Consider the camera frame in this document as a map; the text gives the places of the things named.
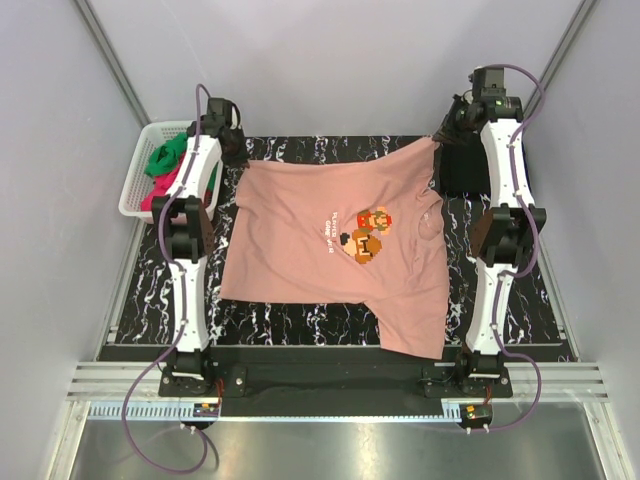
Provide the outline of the green crumpled t-shirt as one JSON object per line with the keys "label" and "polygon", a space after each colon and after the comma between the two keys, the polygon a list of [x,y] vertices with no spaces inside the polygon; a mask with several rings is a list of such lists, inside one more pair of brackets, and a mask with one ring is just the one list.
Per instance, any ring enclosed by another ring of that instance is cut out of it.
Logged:
{"label": "green crumpled t-shirt", "polygon": [[155,178],[171,173],[185,154],[187,142],[188,136],[182,132],[156,148],[149,157],[145,174]]}

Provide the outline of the pink printed t-shirt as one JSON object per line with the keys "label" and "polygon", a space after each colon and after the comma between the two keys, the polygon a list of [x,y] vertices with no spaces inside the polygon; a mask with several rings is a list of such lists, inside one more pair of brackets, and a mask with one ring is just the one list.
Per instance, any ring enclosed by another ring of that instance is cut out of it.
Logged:
{"label": "pink printed t-shirt", "polygon": [[449,271],[437,145],[310,165],[253,160],[240,177],[219,295],[285,304],[363,304],[383,349],[438,360]]}

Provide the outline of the right small electronics module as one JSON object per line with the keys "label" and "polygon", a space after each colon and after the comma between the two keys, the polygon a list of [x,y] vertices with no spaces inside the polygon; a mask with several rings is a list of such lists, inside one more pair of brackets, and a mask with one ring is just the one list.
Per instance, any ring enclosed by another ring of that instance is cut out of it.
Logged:
{"label": "right small electronics module", "polygon": [[488,431],[493,420],[493,407],[489,403],[468,404],[461,407],[460,427],[465,431]]}

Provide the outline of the left small electronics module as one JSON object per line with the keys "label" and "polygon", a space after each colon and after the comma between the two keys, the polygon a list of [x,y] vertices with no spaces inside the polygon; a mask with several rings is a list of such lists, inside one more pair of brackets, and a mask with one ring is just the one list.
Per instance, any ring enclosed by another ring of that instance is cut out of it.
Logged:
{"label": "left small electronics module", "polygon": [[211,403],[211,402],[202,402],[195,403],[193,407],[193,416],[194,417],[217,417],[220,412],[220,404],[219,403]]}

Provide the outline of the small electronics module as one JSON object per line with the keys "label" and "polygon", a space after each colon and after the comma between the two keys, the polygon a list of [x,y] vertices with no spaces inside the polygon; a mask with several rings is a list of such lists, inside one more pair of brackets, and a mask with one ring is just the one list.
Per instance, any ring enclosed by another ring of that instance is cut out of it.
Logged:
{"label": "small electronics module", "polygon": [[193,407],[193,416],[194,417],[217,417],[220,412],[220,404],[219,403],[211,403],[211,402],[202,402],[195,403]]}
{"label": "small electronics module", "polygon": [[493,407],[489,403],[468,404],[461,407],[460,427],[465,431],[488,431],[493,420]]}

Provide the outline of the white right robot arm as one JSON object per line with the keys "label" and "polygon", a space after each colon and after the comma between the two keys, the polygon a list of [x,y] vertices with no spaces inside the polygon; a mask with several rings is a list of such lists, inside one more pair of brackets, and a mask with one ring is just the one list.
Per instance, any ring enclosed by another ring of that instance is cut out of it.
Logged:
{"label": "white right robot arm", "polygon": [[425,383],[446,393],[483,396],[506,386],[504,323],[513,281],[537,263],[540,232],[547,215],[535,204],[527,179],[523,133],[529,124],[519,98],[508,95],[506,64],[477,67],[468,95],[456,95],[434,134],[442,144],[462,145],[477,136],[488,167],[490,206],[474,225],[470,247],[477,287],[471,324],[449,372]]}

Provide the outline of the black folded t-shirt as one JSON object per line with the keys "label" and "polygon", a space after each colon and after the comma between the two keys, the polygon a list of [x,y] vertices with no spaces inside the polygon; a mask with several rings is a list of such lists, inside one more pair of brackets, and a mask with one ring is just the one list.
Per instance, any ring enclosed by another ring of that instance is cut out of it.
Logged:
{"label": "black folded t-shirt", "polygon": [[456,198],[464,194],[491,195],[490,162],[479,137],[462,145],[435,144],[434,178],[438,193]]}

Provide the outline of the white plastic basket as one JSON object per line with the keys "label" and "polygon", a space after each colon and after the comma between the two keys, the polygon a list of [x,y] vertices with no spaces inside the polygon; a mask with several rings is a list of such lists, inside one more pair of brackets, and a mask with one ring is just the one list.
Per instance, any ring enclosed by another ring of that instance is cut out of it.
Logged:
{"label": "white plastic basket", "polygon": [[[190,125],[190,121],[163,121],[151,123],[142,129],[119,200],[118,208],[122,215],[136,217],[147,224],[154,222],[152,213],[140,208],[141,202],[154,187],[153,179],[146,175],[144,170],[149,163],[151,153],[156,148],[177,134],[186,132]],[[187,170],[187,167],[184,166],[179,169],[178,184],[168,191],[169,194],[172,194],[179,186],[184,185],[186,190],[181,193],[180,198],[186,198],[189,195],[204,198],[208,185],[208,180],[204,179],[204,175],[214,173],[215,184],[212,189],[211,201],[205,208],[206,215],[210,220],[214,216],[221,185],[222,155],[223,148],[220,137],[214,138],[210,135],[200,134],[195,163],[189,171],[187,180],[183,181]]]}

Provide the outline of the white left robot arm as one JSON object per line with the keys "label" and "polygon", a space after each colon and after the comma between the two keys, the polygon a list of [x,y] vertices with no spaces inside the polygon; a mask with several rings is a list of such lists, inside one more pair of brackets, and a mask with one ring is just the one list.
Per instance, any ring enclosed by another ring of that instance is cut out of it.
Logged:
{"label": "white left robot arm", "polygon": [[209,353],[204,309],[204,276],[215,246],[212,215],[205,197],[211,178],[225,166],[246,160],[246,145],[237,105],[208,98],[187,129],[187,147],[176,179],[167,193],[152,200],[153,223],[172,277],[174,334],[158,361],[164,365],[162,397],[205,396],[217,390]]}

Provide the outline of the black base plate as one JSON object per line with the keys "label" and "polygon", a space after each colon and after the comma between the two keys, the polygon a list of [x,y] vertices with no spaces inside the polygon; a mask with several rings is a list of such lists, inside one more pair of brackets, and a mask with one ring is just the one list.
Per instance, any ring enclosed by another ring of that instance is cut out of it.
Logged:
{"label": "black base plate", "polygon": [[164,373],[161,397],[222,395],[227,418],[426,417],[444,400],[513,396],[511,379],[458,380],[449,365],[253,363],[212,367],[204,380]]}

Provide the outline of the red crumpled t-shirt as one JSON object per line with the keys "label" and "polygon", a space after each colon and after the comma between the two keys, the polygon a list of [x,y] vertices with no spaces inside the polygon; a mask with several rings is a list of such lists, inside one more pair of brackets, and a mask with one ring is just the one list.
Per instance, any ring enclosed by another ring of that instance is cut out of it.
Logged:
{"label": "red crumpled t-shirt", "polygon": [[[162,197],[167,194],[169,188],[178,176],[178,169],[174,169],[170,173],[159,175],[154,180],[154,187],[151,192],[140,202],[140,210],[150,212],[152,209],[152,200],[155,197]],[[216,186],[217,169],[214,169],[205,192],[205,206],[209,206],[213,197],[213,188]]]}

